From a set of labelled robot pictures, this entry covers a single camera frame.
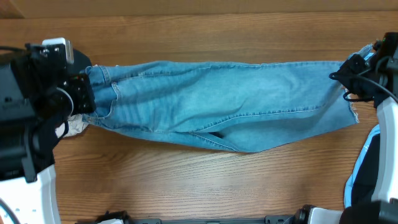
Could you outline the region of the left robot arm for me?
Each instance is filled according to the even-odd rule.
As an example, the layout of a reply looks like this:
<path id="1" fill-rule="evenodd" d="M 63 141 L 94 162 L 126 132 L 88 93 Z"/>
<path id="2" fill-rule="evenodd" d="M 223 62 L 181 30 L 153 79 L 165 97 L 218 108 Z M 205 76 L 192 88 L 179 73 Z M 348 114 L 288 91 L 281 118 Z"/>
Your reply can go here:
<path id="1" fill-rule="evenodd" d="M 94 112 L 90 59 L 67 40 L 4 46 L 1 55 L 1 219 L 59 223 L 53 149 L 68 119 Z"/>

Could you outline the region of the light blue denim jeans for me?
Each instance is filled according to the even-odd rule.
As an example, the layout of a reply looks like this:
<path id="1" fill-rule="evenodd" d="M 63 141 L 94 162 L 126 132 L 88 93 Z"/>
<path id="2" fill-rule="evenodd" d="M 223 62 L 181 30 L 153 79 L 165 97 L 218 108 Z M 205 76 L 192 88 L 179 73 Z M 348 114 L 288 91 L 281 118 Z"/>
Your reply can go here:
<path id="1" fill-rule="evenodd" d="M 358 122 L 339 62 L 158 61 L 86 68 L 95 126 L 150 141 L 261 152 Z"/>

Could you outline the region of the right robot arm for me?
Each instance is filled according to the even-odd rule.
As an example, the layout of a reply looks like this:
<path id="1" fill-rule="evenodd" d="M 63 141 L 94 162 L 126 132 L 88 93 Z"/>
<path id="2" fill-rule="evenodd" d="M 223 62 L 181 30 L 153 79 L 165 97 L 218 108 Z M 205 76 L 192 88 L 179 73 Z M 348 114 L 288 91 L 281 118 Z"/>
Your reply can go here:
<path id="1" fill-rule="evenodd" d="M 356 101 L 373 101 L 379 122 L 346 184 L 345 209 L 304 205 L 295 215 L 266 216 L 265 223 L 397 223 L 397 33 L 385 33 L 373 51 L 368 58 L 354 54 L 329 76 Z"/>

